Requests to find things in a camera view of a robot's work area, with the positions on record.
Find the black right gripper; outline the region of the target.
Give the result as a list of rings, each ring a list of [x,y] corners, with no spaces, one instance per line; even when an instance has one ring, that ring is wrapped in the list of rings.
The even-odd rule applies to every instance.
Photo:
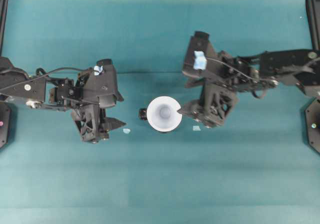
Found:
[[[207,128],[215,128],[225,123],[237,102],[235,92],[223,86],[208,83],[204,85],[199,100],[186,103],[177,112],[191,116]]]

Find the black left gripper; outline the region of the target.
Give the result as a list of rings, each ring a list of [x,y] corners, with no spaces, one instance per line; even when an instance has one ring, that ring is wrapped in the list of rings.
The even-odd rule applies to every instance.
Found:
[[[107,117],[97,105],[81,106],[71,111],[71,117],[83,142],[97,143],[109,138],[109,131],[126,125],[116,118]]]

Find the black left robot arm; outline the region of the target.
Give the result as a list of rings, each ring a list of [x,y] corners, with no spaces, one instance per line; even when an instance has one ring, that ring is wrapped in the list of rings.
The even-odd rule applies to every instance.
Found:
[[[94,67],[77,69],[77,79],[55,78],[42,68],[34,76],[0,58],[0,99],[20,99],[31,109],[71,111],[71,117],[84,142],[109,138],[109,131],[125,122],[108,117],[106,109],[124,99],[118,90],[117,72],[111,59],[101,59]]]

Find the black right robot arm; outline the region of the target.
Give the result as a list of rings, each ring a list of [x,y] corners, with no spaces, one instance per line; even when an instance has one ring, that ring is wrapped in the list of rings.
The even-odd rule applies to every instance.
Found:
[[[310,49],[264,52],[247,57],[232,57],[224,51],[210,57],[196,51],[185,59],[182,72],[188,77],[185,87],[201,86],[201,94],[178,112],[214,128],[224,124],[241,92],[262,99],[267,90],[282,83],[296,86],[308,97],[319,98],[319,55]]]

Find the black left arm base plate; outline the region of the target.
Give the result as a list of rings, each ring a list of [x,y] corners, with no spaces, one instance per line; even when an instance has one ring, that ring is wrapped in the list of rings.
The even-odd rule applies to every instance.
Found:
[[[11,108],[4,102],[0,103],[0,148],[8,142],[11,120]]]

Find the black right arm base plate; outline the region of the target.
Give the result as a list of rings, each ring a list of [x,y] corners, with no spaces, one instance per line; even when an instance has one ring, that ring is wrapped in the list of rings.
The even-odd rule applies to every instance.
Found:
[[[308,144],[320,153],[320,100],[315,99],[304,111]]]

